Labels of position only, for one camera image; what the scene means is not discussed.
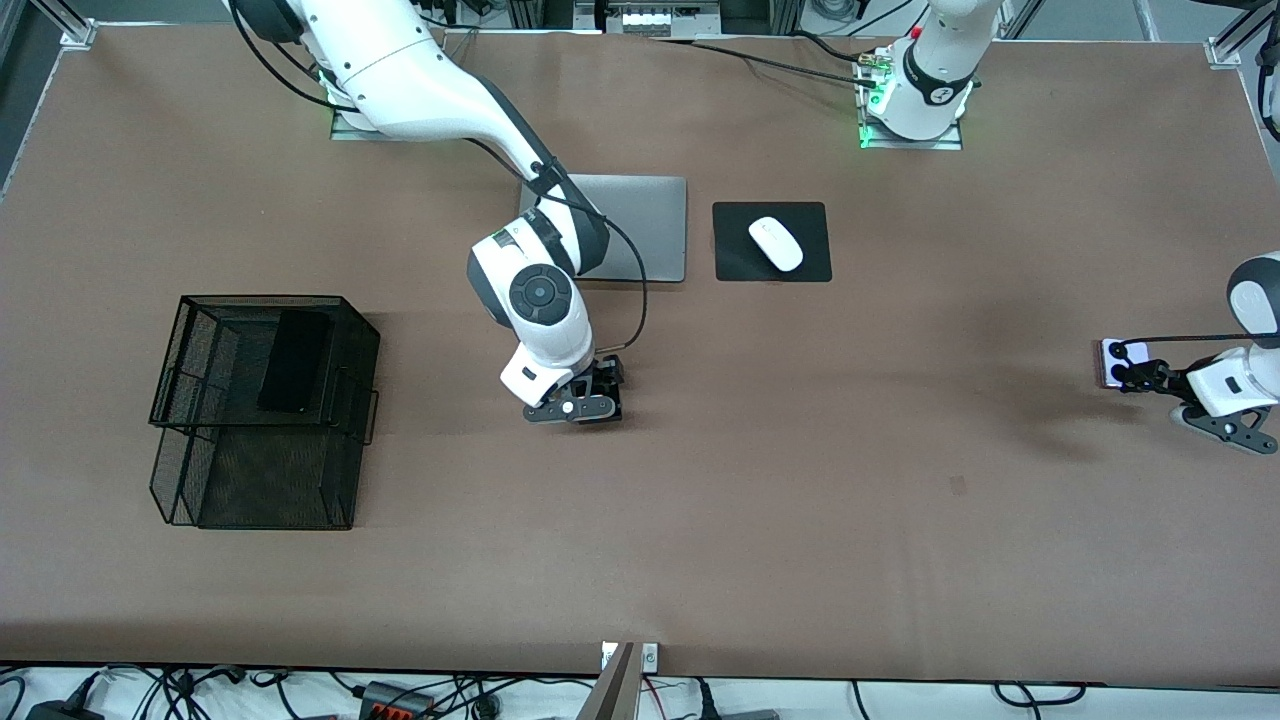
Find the lilac flip phone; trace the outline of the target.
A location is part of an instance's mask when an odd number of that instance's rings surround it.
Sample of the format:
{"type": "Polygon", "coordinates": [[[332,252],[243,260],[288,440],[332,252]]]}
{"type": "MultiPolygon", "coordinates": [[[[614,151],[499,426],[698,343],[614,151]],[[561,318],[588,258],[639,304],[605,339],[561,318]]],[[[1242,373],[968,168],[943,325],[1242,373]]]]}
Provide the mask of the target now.
{"type": "Polygon", "coordinates": [[[1123,382],[1116,377],[1117,369],[1149,361],[1149,346],[1146,342],[1126,345],[1119,338],[1102,338],[1097,343],[1096,360],[1100,387],[1119,389],[1123,382]]]}

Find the black slab smartphone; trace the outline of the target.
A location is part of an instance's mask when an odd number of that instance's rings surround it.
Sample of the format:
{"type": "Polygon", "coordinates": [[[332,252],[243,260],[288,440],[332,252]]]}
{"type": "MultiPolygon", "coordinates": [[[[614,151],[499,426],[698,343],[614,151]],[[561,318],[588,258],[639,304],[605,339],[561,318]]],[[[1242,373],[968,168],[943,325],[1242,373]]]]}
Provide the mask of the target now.
{"type": "Polygon", "coordinates": [[[276,323],[257,396],[265,413],[307,413],[325,359],[332,319],[325,313],[284,310],[276,323]]]}

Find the silver closed laptop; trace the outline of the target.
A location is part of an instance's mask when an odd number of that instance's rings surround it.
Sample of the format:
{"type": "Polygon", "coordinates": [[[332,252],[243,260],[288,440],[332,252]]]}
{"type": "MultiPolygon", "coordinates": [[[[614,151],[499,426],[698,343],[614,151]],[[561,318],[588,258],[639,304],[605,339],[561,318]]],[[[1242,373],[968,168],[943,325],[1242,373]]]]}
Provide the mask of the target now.
{"type": "MultiPolygon", "coordinates": [[[[650,283],[685,279],[687,182],[677,176],[573,173],[573,182],[635,243],[650,283]]],[[[603,263],[579,275],[590,281],[639,282],[634,254],[613,231],[603,263]]]]}

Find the black mouse pad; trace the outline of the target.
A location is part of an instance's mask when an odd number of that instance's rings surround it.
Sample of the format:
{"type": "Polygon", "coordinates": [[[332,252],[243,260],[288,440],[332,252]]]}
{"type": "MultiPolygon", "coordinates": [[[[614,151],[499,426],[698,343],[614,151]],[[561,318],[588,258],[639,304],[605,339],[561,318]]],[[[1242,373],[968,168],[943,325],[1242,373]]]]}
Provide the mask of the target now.
{"type": "Polygon", "coordinates": [[[732,282],[827,283],[833,272],[823,202],[716,202],[712,208],[716,277],[732,282]],[[749,233],[771,217],[791,233],[803,252],[797,266],[780,270],[749,233]]]}

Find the white computer mouse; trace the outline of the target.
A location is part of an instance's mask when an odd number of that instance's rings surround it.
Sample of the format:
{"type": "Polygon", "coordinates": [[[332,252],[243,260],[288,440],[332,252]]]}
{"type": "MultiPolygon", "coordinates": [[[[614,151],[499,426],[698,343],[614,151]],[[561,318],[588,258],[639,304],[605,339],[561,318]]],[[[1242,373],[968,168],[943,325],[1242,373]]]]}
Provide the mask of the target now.
{"type": "Polygon", "coordinates": [[[748,233],[776,270],[790,273],[803,264],[800,243],[778,219],[759,218],[748,227],[748,233]]]}

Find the silver table clamp plate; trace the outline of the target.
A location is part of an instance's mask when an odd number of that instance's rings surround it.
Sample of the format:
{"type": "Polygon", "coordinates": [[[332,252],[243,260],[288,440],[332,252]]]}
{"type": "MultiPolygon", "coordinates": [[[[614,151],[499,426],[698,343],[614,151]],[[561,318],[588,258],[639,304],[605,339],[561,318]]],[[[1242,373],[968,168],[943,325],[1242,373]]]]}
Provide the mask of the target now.
{"type": "MultiPolygon", "coordinates": [[[[604,671],[609,665],[614,652],[620,648],[617,642],[603,642],[602,643],[602,657],[600,657],[600,670],[604,671]]],[[[640,659],[641,673],[646,675],[657,675],[659,671],[659,644],[655,642],[644,642],[639,644],[639,651],[636,656],[640,659]]]]}

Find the black mesh two-tier tray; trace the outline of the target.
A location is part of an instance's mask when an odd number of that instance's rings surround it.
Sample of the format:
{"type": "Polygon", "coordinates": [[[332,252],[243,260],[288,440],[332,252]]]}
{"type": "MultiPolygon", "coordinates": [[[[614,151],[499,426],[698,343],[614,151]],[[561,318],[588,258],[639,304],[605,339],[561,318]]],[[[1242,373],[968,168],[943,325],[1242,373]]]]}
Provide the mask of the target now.
{"type": "Polygon", "coordinates": [[[187,295],[150,411],[148,491],[164,521],[214,530],[348,530],[378,409],[380,333],[340,296],[187,295]],[[257,396],[284,310],[332,319],[307,413],[257,396]]]}

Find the black red power strip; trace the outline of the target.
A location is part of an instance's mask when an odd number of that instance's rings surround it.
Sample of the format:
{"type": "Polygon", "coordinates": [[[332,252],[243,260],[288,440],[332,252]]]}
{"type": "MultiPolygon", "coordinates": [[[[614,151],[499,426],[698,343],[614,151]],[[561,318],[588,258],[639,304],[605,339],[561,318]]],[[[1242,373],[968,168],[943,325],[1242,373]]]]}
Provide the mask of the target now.
{"type": "Polygon", "coordinates": [[[420,691],[370,682],[353,693],[360,698],[357,720],[428,720],[435,700],[420,691]]]}

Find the white socket strip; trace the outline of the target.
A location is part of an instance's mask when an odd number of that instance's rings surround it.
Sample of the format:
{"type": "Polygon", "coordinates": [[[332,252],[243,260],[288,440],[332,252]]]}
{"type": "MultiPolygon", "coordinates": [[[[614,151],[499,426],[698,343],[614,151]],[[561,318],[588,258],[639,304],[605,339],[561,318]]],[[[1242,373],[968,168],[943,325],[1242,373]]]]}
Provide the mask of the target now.
{"type": "Polygon", "coordinates": [[[616,8],[611,19],[617,19],[623,32],[640,35],[669,35],[699,17],[695,6],[625,6],[616,8]]]}

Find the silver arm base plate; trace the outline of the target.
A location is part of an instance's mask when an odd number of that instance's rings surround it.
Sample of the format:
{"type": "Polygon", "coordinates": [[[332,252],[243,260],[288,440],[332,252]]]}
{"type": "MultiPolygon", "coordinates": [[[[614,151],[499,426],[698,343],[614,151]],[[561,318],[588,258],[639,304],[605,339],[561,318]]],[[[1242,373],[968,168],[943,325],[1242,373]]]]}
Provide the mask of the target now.
{"type": "Polygon", "coordinates": [[[870,88],[856,90],[859,143],[861,149],[901,149],[920,151],[961,151],[963,128],[961,118],[965,114],[965,101],[974,90],[970,82],[959,94],[959,100],[951,101],[952,108],[950,124],[945,132],[931,138],[910,138],[900,135],[884,123],[883,110],[892,105],[896,85],[892,45],[876,47],[873,53],[864,53],[854,64],[858,79],[869,79],[870,88]]]}
{"type": "Polygon", "coordinates": [[[338,111],[332,114],[330,137],[333,140],[383,142],[390,137],[380,132],[366,115],[360,111],[338,111]]]}

